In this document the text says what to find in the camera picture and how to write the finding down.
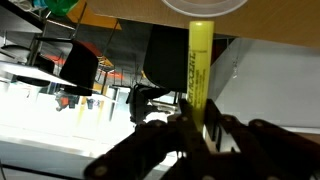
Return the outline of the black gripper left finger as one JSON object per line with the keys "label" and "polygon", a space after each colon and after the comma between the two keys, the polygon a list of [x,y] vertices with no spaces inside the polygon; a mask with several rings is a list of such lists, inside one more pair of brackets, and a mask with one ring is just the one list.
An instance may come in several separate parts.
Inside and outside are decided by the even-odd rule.
{"label": "black gripper left finger", "polygon": [[149,121],[93,160],[83,171],[84,180],[142,180],[173,151],[186,154],[180,162],[197,177],[198,165],[209,150],[196,128],[192,106],[181,99],[179,109],[181,113],[173,120]]}

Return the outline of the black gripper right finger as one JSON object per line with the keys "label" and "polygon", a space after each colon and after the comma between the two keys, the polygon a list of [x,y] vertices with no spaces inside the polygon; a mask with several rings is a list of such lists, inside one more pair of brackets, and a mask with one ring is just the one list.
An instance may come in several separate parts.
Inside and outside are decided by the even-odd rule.
{"label": "black gripper right finger", "polygon": [[218,152],[239,155],[240,165],[264,180],[310,180],[319,178],[320,145],[298,133],[266,120],[247,125],[235,116],[222,114],[208,99],[205,127]]}

